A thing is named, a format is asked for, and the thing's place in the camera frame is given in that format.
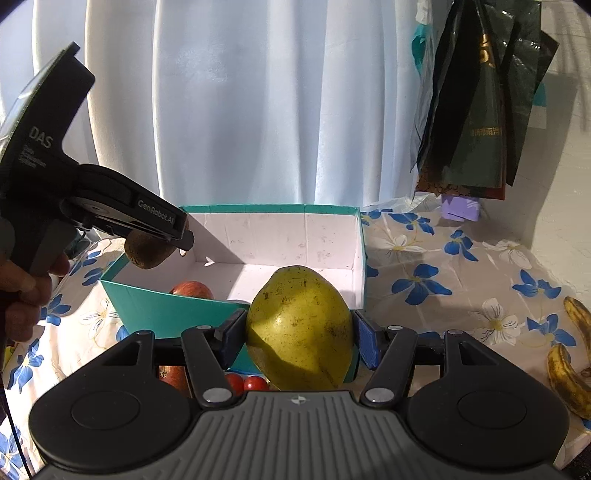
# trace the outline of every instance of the white curtain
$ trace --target white curtain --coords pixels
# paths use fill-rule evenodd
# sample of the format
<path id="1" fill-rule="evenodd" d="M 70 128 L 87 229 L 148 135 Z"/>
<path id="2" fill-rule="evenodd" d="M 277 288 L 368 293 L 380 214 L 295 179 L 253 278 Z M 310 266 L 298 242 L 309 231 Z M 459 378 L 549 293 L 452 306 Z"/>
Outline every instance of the white curtain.
<path id="1" fill-rule="evenodd" d="M 71 41 L 96 76 L 64 141 L 177 205 L 411 193 L 416 0 L 26 0 L 0 119 Z"/>

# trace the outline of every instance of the teal box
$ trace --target teal box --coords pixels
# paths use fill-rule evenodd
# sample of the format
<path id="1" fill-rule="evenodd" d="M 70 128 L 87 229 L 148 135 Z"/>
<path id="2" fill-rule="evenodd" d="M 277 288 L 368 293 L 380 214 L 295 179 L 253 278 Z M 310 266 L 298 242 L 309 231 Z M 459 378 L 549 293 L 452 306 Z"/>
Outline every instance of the teal box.
<path id="1" fill-rule="evenodd" d="M 365 303 L 365 246 L 359 209 L 322 205 L 210 205 L 182 207 L 195 243 L 161 265 L 142 270 L 122 255 L 101 278 L 127 330 L 180 336 L 197 325 L 219 326 L 248 309 L 278 268 L 305 265 L 331 282 L 352 310 Z M 168 292 L 182 281 L 207 285 L 216 300 Z M 355 377 L 355 352 L 347 380 Z M 260 374 L 246 347 L 234 371 Z"/>

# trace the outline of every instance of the banana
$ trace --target banana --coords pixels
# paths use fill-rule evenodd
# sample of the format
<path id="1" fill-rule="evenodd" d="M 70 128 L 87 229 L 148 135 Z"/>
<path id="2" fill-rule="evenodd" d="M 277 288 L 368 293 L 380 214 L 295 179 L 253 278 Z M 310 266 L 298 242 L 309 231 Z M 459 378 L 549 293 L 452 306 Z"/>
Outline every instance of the banana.
<path id="1" fill-rule="evenodd" d="M 587 356 L 591 361 L 591 312 L 573 297 L 564 298 L 564 309 L 581 333 L 585 347 L 587 347 Z"/>
<path id="2" fill-rule="evenodd" d="M 591 387 L 573 370 L 569 355 L 562 343 L 548 353 L 548 379 L 552 389 L 575 415 L 591 420 Z"/>

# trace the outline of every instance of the plastic bag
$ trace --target plastic bag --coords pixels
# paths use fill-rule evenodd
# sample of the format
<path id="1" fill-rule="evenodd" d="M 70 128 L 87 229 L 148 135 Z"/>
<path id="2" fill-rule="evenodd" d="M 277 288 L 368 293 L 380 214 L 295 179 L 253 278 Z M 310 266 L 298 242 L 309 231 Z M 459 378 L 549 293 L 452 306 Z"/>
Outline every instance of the plastic bag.
<path id="1" fill-rule="evenodd" d="M 537 0 L 431 4 L 411 140 L 416 191 L 504 199 L 534 94 L 558 44 L 540 30 Z M 487 59 L 477 67 L 475 42 Z"/>

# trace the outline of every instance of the pear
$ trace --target pear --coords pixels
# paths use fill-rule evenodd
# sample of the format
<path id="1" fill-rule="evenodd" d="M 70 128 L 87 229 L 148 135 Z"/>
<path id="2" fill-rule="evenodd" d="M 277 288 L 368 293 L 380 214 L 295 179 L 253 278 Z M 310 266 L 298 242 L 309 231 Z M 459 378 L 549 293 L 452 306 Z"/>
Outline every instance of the pear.
<path id="1" fill-rule="evenodd" d="M 351 363 L 351 313 L 336 288 L 311 268 L 280 268 L 248 310 L 246 347 L 279 390 L 334 390 Z"/>

